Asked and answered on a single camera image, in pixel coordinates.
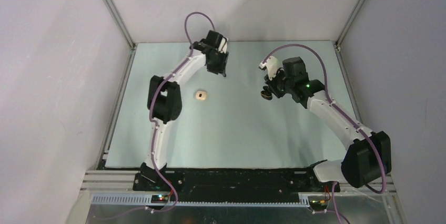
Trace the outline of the black earbud charging case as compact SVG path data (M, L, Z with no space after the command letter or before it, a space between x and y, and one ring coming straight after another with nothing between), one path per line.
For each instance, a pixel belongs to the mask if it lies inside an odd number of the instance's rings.
M260 95L265 100L272 100L272 93L269 90L266 89L262 90L260 92Z

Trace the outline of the beige earbud charging case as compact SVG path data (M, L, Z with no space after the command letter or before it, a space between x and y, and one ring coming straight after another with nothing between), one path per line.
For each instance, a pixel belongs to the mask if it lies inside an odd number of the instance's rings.
M197 91L196 92L196 94L195 94L195 98L197 99L197 100L201 100L201 101L204 101L204 100L206 100L207 99L207 92L206 91L203 91L203 90L199 90L199 91Z

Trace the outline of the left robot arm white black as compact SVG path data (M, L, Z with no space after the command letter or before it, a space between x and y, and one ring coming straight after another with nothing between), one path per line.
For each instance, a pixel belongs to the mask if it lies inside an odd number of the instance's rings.
M150 79L147 108L153 133L150 151L140 167L140 174L152 190L161 190L166 184L166 176L161 170L167 165L170 130L183 108L182 85L203 67L210 73L226 76L228 42L224 35L210 30L204 39L190 45L189 55L170 73L154 75Z

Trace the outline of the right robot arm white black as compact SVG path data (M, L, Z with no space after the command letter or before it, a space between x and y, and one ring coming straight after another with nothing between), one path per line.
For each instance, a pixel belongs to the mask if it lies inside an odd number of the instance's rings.
M306 176L310 190L320 191L331 181L345 181L360 188L378 178L384 179L391 171L390 137L354 120L329 97L321 81L309 79L300 57L280 62L270 56L259 64L259 68L266 71L261 91L264 99L291 95L296 103L324 121L347 151L342 160L322 161L313 166L313 173Z

